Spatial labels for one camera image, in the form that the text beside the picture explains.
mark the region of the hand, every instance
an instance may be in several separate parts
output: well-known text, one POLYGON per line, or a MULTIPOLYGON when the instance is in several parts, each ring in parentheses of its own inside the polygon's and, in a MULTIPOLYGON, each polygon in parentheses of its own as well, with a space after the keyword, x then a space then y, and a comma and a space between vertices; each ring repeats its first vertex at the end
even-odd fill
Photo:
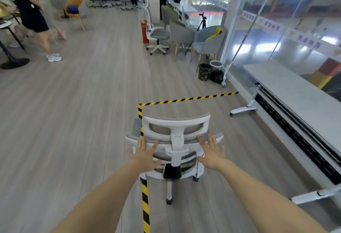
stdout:
POLYGON ((215 137, 212 138, 211 135, 207 135, 207 137, 209 147, 206 142, 202 140, 202 137, 198 136, 198 141, 205 154, 203 157, 196 157, 196 159, 205 167, 218 170, 222 161, 226 159, 225 148, 222 147, 220 151, 215 137))
POLYGON ((18 9, 16 7, 14 7, 14 6, 8 6, 6 8, 6 11, 9 12, 10 14, 15 14, 15 13, 18 12, 18 9))
POLYGON ((129 149, 130 162, 136 164, 140 173, 145 173, 154 170, 158 166, 162 165, 161 160, 154 161, 153 154, 158 147, 158 140, 154 142, 154 145, 146 150, 146 139, 142 137, 137 143, 136 153, 129 149))

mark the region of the gray laminate floor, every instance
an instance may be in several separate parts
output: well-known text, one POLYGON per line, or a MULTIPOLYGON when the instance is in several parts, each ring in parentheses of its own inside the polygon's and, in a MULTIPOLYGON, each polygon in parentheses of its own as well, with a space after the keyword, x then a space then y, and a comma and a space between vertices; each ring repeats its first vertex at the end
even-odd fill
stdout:
MULTIPOLYGON (((0 232, 48 232, 77 202, 127 158, 125 133, 137 104, 234 92, 197 79, 195 62, 179 53, 150 56, 142 44, 140 12, 94 9, 84 21, 58 25, 63 61, 49 63, 32 39, 31 63, 0 70, 0 232)), ((11 50, 25 56, 20 49, 11 50)), ((245 105, 240 95, 144 107, 157 117, 211 113, 210 131, 223 132, 228 158, 287 197, 318 185, 288 153, 257 113, 230 117, 245 105)), ((151 232, 257 232, 226 181, 206 170, 198 183, 148 179, 151 232)), ((302 205, 328 231, 341 224, 329 200, 302 205)), ((116 232, 143 232, 141 186, 131 190, 116 232)))

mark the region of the orange chair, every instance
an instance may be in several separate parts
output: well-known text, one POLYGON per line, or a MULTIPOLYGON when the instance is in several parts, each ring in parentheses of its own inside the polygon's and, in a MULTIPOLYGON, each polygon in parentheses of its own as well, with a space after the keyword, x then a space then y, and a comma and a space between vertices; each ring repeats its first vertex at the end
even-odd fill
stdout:
POLYGON ((74 17, 75 18, 79 18, 80 23, 82 24, 83 30, 85 31, 84 25, 83 25, 83 22, 82 22, 82 19, 81 19, 81 17, 86 16, 86 11, 87 11, 87 6, 86 6, 84 0, 69 0, 66 3, 66 5, 64 6, 64 10, 65 10, 66 15, 68 15, 70 18, 74 18, 74 17), (70 14, 67 11, 67 7, 70 6, 70 5, 78 6, 79 13, 78 14, 70 14))

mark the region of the white trash can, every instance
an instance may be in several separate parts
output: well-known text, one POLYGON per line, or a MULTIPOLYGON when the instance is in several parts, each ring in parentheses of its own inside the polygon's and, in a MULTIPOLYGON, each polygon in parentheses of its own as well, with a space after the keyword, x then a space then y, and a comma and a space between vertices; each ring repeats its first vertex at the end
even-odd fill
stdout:
POLYGON ((210 61, 210 65, 212 67, 212 71, 221 70, 223 68, 223 64, 217 60, 210 61))

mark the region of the black trash can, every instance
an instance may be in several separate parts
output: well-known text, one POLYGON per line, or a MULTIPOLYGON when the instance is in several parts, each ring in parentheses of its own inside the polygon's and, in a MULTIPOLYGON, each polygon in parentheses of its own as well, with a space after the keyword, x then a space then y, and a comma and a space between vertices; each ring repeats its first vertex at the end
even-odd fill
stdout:
POLYGON ((207 81, 210 77, 211 71, 212 71, 211 65, 204 63, 200 64, 198 79, 201 81, 207 81))

